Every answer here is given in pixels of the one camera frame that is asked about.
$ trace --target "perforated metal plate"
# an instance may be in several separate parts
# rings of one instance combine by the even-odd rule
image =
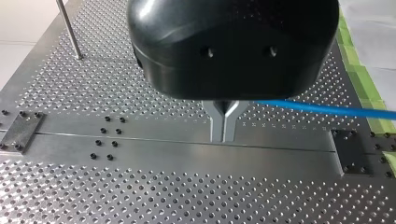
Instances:
[[[394,223],[390,186],[25,161],[0,164],[2,223]]]
[[[3,130],[20,109],[48,114],[23,157],[0,155],[1,223],[396,223],[388,165],[370,155],[382,178],[340,177],[328,138],[331,128],[357,129],[375,151],[365,120],[250,104],[233,146],[211,145],[198,102],[143,78],[125,5],[69,0],[84,60],[58,17],[0,92]],[[360,107],[336,45],[295,100]]]

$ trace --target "metal pole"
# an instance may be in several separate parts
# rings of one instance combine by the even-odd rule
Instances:
[[[73,49],[76,53],[76,59],[81,60],[82,54],[81,51],[79,50],[76,36],[74,35],[69,17],[67,16],[66,9],[64,8],[64,2],[63,0],[56,0],[56,3],[58,4],[58,8],[61,11],[62,17],[64,18],[64,23],[66,24],[67,33],[69,33],[70,41],[72,42]]]

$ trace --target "black plastic cover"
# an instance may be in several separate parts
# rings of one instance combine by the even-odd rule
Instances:
[[[151,85],[175,98],[289,98],[332,44],[336,0],[130,0],[127,20]]]

